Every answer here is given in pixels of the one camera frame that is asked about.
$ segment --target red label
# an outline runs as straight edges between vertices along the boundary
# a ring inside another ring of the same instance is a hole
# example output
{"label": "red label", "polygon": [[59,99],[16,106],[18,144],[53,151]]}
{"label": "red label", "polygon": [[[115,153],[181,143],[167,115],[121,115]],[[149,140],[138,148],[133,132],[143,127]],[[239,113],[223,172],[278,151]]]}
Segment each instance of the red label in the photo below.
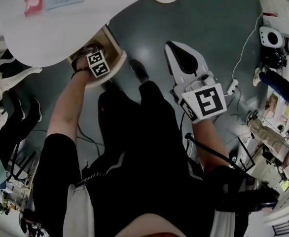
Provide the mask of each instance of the red label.
{"label": "red label", "polygon": [[28,15],[38,13],[42,10],[43,0],[24,0],[26,3],[25,7],[25,17]]}

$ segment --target white table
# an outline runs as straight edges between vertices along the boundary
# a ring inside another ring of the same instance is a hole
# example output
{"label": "white table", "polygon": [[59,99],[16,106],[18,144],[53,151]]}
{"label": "white table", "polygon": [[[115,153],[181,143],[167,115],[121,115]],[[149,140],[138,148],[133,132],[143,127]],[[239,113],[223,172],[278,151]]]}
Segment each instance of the white table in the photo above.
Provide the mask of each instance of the white table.
{"label": "white table", "polygon": [[4,39],[32,67],[56,64],[80,49],[117,13],[137,0],[85,0],[24,17],[24,0],[9,0]]}

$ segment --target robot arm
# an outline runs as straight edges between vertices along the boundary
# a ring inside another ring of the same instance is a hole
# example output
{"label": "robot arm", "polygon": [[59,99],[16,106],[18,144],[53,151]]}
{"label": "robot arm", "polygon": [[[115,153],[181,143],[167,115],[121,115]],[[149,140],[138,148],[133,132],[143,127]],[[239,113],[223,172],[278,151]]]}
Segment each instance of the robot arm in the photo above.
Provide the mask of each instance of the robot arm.
{"label": "robot arm", "polygon": [[215,82],[199,52],[185,44],[168,41],[165,54],[175,81],[176,101],[193,123],[227,110],[221,84]]}

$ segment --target gray floor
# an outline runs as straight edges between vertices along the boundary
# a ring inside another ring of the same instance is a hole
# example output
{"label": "gray floor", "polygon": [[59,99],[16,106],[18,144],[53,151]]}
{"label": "gray floor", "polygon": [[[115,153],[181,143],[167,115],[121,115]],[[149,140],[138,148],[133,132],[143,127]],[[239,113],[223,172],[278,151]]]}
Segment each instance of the gray floor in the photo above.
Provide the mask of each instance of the gray floor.
{"label": "gray floor", "polygon": [[[143,62],[150,78],[159,85],[165,98],[174,106],[179,122],[183,111],[173,102],[169,94],[174,81],[169,75],[164,56],[165,42],[175,40],[198,50],[204,56],[217,81],[221,83],[223,90],[227,90],[243,44],[254,29],[260,13],[259,0],[178,0],[172,4],[140,0],[114,17],[109,27],[128,57]],[[252,86],[253,71],[259,63],[260,42],[256,31],[250,38],[242,62],[235,72],[235,78],[240,82],[239,88],[242,92],[239,114],[243,119],[248,110],[257,109],[265,99],[267,88],[264,85]],[[19,94],[23,95],[27,89],[41,102],[43,120],[36,129],[47,129],[54,104],[70,80],[71,73],[69,64],[64,61],[44,68],[40,75],[31,75],[19,85]],[[137,90],[139,82],[127,63],[114,79],[131,99],[140,101]],[[98,142],[102,142],[102,137],[98,126],[97,100],[102,92],[101,87],[86,90],[80,118],[82,130]],[[226,143],[235,136],[249,131],[246,126],[242,126],[241,119],[237,122],[237,116],[230,116],[237,113],[239,95],[237,92],[229,110],[216,122],[216,127]],[[231,99],[231,96],[226,97],[227,103]],[[190,126],[190,122],[186,119],[184,133],[191,130]],[[29,135],[28,144],[40,150],[44,138],[44,132],[34,131]],[[234,140],[227,146],[231,150],[237,145],[237,140]],[[94,145],[79,140],[77,148],[81,167],[85,165],[87,159],[91,163],[97,158]],[[58,153],[61,157],[66,156],[66,152]]]}

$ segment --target black strap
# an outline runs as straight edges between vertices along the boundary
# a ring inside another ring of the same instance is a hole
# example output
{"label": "black strap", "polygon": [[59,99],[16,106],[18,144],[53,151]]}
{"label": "black strap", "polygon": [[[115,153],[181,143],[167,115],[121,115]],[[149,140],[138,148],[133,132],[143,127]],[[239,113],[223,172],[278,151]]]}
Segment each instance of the black strap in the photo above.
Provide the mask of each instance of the black strap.
{"label": "black strap", "polygon": [[74,75],[75,75],[76,73],[79,73],[79,72],[81,72],[81,71],[89,71],[89,72],[90,72],[91,70],[90,70],[89,67],[84,67],[84,68],[77,69],[77,70],[73,73],[71,79],[74,77]]}

